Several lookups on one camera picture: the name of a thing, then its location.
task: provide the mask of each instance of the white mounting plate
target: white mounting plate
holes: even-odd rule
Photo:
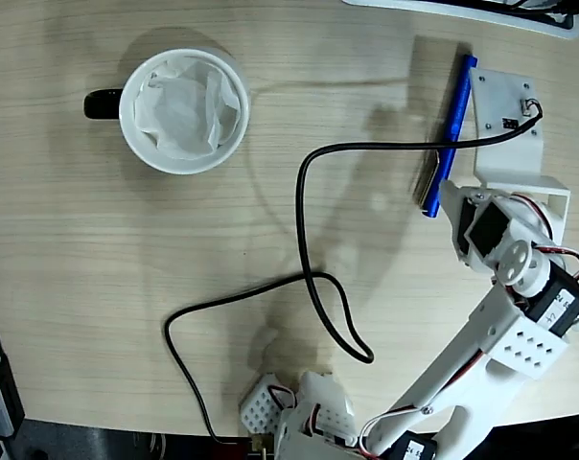
[[[502,124],[505,119],[516,121],[519,125],[530,120],[530,116],[522,113],[521,101],[537,99],[532,79],[492,70],[471,69],[471,88],[479,139],[509,133],[511,129]],[[536,107],[532,108],[532,113],[536,115]],[[543,127],[542,123],[538,123],[515,139],[477,149],[475,175],[479,177],[485,170],[512,170],[514,173],[540,175],[543,148]]]
[[[433,12],[436,14],[444,14],[446,16],[476,19],[479,21],[516,27],[518,29],[525,29],[527,31],[558,36],[560,38],[566,39],[573,39],[579,36],[579,19],[577,17],[573,18],[572,29],[567,30],[521,17],[508,16],[495,12],[481,11],[472,8],[463,8],[454,5],[445,5],[442,3],[426,2],[421,0],[343,0],[343,2],[349,3],[350,5],[358,5],[364,7],[391,8],[395,10],[406,10],[413,12]]]
[[[528,118],[522,115],[521,100],[538,100],[534,81],[519,75],[471,69],[471,87],[479,139],[509,132],[502,126],[503,118],[518,120],[520,125],[525,123]],[[562,244],[570,190],[558,179],[541,175],[542,124],[537,123],[530,131],[510,141],[476,149],[475,176],[487,189],[546,195],[547,207],[555,214],[551,222],[553,240]]]

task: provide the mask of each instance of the black wire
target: black wire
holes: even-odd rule
[[[494,136],[486,139],[475,139],[472,141],[458,141],[458,142],[418,142],[418,143],[389,143],[389,142],[356,142],[356,143],[345,143],[345,144],[335,144],[332,146],[322,147],[311,152],[300,165],[300,170],[298,171],[298,178],[296,180],[296,235],[298,238],[298,253],[300,255],[300,263],[302,265],[302,271],[305,275],[305,283],[307,284],[307,290],[311,296],[311,301],[315,307],[315,311],[319,316],[319,319],[323,323],[328,334],[332,336],[335,342],[340,348],[342,348],[351,357],[361,361],[365,364],[370,364],[374,361],[375,356],[370,348],[359,338],[358,332],[353,328],[349,328],[349,333],[356,340],[359,347],[364,353],[357,351],[345,339],[338,333],[335,326],[332,324],[324,307],[319,298],[319,293],[317,292],[317,287],[312,276],[311,271],[311,261],[309,260],[309,248],[307,245],[307,231],[305,226],[305,183],[307,180],[307,170],[311,163],[320,156],[327,155],[330,153],[339,153],[348,150],[441,150],[441,149],[472,149],[476,147],[492,146],[493,144],[500,144],[501,142],[509,141],[515,137],[518,137],[525,132],[532,129],[542,118],[543,111],[541,105],[531,100],[529,101],[537,106],[539,114],[521,125],[518,129],[507,132],[505,134],[500,134],[499,136]],[[349,306],[343,304],[343,308],[347,311]]]
[[[494,12],[508,12],[510,14],[514,14],[515,16],[541,16],[543,14],[553,14],[553,13],[559,13],[559,14],[564,14],[565,10],[561,9],[560,7],[548,7],[548,8],[533,8],[533,9],[527,9],[527,8],[515,8],[515,7],[511,7],[510,10],[506,11],[506,10],[501,10],[501,11],[496,11],[493,10]]]
[[[519,8],[520,6],[528,3],[529,1],[530,1],[530,0],[520,0],[519,2],[514,3],[513,5],[509,5],[509,8],[513,8],[513,9],[514,9],[514,8]]]
[[[305,284],[307,285],[307,291],[311,297],[313,302],[313,306],[319,319],[321,320],[324,328],[330,334],[332,339],[336,342],[336,344],[347,354],[351,357],[357,359],[366,364],[370,364],[375,360],[375,355],[370,347],[361,339],[354,326],[354,322],[351,316],[351,309],[349,307],[349,301],[347,299],[347,294],[343,289],[342,284],[338,281],[330,273],[326,273],[323,271],[312,271],[311,269],[311,262],[309,260],[309,249],[307,246],[307,232],[305,228],[305,210],[304,210],[304,194],[305,194],[305,183],[307,179],[307,171],[309,166],[316,158],[320,156],[327,155],[330,153],[339,153],[342,151],[348,150],[440,150],[440,149],[473,149],[477,147],[485,147],[485,146],[492,146],[493,144],[500,144],[502,142],[509,141],[514,139],[525,132],[532,129],[542,118],[543,118],[543,110],[541,105],[535,101],[530,100],[529,103],[535,105],[539,111],[537,116],[530,119],[517,129],[507,132],[505,134],[500,134],[499,136],[494,136],[486,139],[475,139],[471,141],[458,141],[458,142],[418,142],[418,143],[377,143],[377,142],[356,142],[356,143],[345,143],[345,144],[335,144],[331,146],[322,147],[320,149],[314,150],[311,152],[307,157],[303,160],[302,164],[300,165],[300,170],[298,171],[298,177],[296,179],[296,234],[298,239],[298,253],[300,255],[300,263],[302,265],[302,273],[291,275],[286,278],[282,278],[280,280],[265,284],[261,287],[255,287],[250,289],[246,292],[231,295],[229,297],[223,297],[218,300],[214,300],[211,302],[205,302],[202,304],[197,304],[191,307],[186,307],[180,310],[175,311],[171,314],[166,321],[164,321],[164,338],[166,340],[166,345],[168,346],[171,354],[173,355],[174,361],[180,368],[183,376],[188,381],[192,390],[194,391],[194,395],[196,396],[198,406],[200,408],[200,412],[202,414],[202,420],[206,426],[208,433],[211,435],[214,441],[220,444],[226,444],[221,441],[218,436],[215,434],[215,430],[211,425],[211,419],[209,417],[208,410],[206,408],[206,403],[202,398],[202,394],[200,393],[194,378],[187,370],[185,363],[181,359],[178,351],[176,350],[173,339],[171,337],[171,325],[173,322],[180,318],[181,316],[192,313],[195,311],[201,311],[206,309],[211,309],[213,307],[218,307],[221,305],[231,304],[234,302],[239,302],[244,299],[248,299],[250,297],[254,297],[256,295],[263,294],[265,292],[269,292],[271,290],[281,288],[283,286],[295,283],[297,281],[304,280]],[[334,324],[328,317],[328,314],[323,308],[321,303],[321,299],[319,298],[319,293],[317,291],[317,287],[315,285],[315,279],[323,278],[330,281],[338,291],[338,295],[340,296],[341,304],[343,307],[344,315],[345,315],[345,322],[347,324],[347,329],[349,330],[349,334],[353,337],[356,341],[358,346],[361,348],[361,352],[356,350],[352,347],[347,341],[338,333]]]
[[[349,302],[347,300],[347,294],[345,294],[345,290],[343,289],[343,286],[338,281],[338,279],[335,278],[330,273],[319,272],[319,271],[314,271],[314,272],[310,271],[309,276],[311,276],[312,278],[323,278],[325,280],[328,280],[329,282],[331,282],[334,285],[334,287],[338,291],[338,295],[340,295],[340,300],[343,304],[343,309],[345,311],[345,321],[347,323],[347,327],[349,328],[350,331],[355,331],[356,329],[354,327],[353,319],[351,317],[351,311],[349,310]],[[228,443],[224,443],[217,436],[217,434],[215,434],[215,430],[213,429],[213,425],[211,424],[211,418],[209,416],[209,412],[206,408],[206,403],[204,402],[204,399],[202,398],[202,394],[200,393],[200,390],[197,387],[196,381],[194,380],[194,378],[190,374],[190,371],[187,370],[187,366],[185,365],[185,363],[181,359],[181,356],[179,355],[178,351],[176,350],[176,348],[174,346],[173,338],[171,336],[171,325],[173,324],[173,322],[176,319],[180,318],[181,316],[183,316],[185,314],[193,313],[195,311],[207,310],[207,309],[211,309],[213,307],[219,307],[221,305],[232,304],[234,302],[240,302],[241,300],[248,299],[250,297],[255,297],[256,295],[264,294],[265,292],[269,292],[271,290],[281,288],[283,286],[290,285],[292,283],[295,283],[297,281],[302,281],[304,279],[305,279],[304,273],[298,273],[295,275],[291,275],[291,276],[288,276],[286,278],[282,278],[280,280],[273,281],[271,283],[267,283],[267,284],[262,285],[260,287],[255,287],[253,289],[247,290],[247,291],[242,292],[240,294],[230,295],[228,297],[222,297],[221,299],[218,299],[218,300],[213,300],[211,302],[204,302],[202,304],[193,305],[191,307],[185,307],[183,309],[175,311],[173,314],[171,314],[164,321],[164,339],[166,340],[166,345],[168,346],[168,349],[170,350],[171,354],[173,355],[174,361],[176,362],[179,369],[183,373],[183,376],[185,376],[185,380],[187,380],[187,382],[192,387],[192,391],[194,392],[194,396],[196,396],[197,404],[198,404],[198,406],[200,408],[200,412],[202,414],[202,421],[204,422],[204,425],[206,426],[206,430],[208,431],[209,435],[211,436],[211,438],[213,438],[213,440],[215,442],[217,442],[219,444],[228,444]]]

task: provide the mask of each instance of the robotic arm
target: robotic arm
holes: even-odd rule
[[[567,272],[560,256],[574,253],[549,238],[552,213],[522,195],[458,189],[449,181],[441,200],[460,260],[477,271],[494,272],[494,285],[389,413],[415,410],[381,418],[373,426],[366,446],[377,456],[411,426],[454,407],[434,437],[436,458],[466,457],[521,386],[538,379],[560,357],[568,346],[567,331],[579,331],[579,270]]]
[[[479,138],[502,134],[532,116],[534,83],[526,77],[472,70]],[[280,403],[273,375],[264,376],[241,407],[251,433],[275,433],[276,460],[460,460],[478,446],[528,380],[539,379],[579,331],[579,269],[561,246],[570,191],[541,174],[538,128],[479,148],[480,187],[441,184],[458,259],[492,276],[492,288],[430,367],[360,433],[342,388],[330,376],[305,373],[292,403]],[[546,196],[545,202],[530,194]],[[433,440],[409,429],[453,408]]]

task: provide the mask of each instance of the wooden table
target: wooden table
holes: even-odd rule
[[[243,66],[250,128],[221,167],[165,175],[130,152],[117,123],[86,120],[82,99],[159,51],[195,45]],[[566,243],[579,249],[579,40],[337,0],[0,1],[0,334],[28,417],[204,433],[162,319],[296,271],[301,159],[333,142],[431,139],[452,63],[471,48],[484,68],[536,80],[544,169],[573,191]],[[471,111],[464,137],[473,125]],[[455,179],[472,180],[472,161],[459,154]],[[467,320],[489,281],[456,261],[446,218],[414,205],[421,162],[419,152],[346,154],[309,177],[313,262],[345,284],[373,365],[337,348],[302,285],[176,324],[220,434],[243,432],[237,405],[266,371],[290,382],[334,370],[362,422]],[[341,325],[336,296],[322,291]],[[502,423],[579,412],[572,340]]]

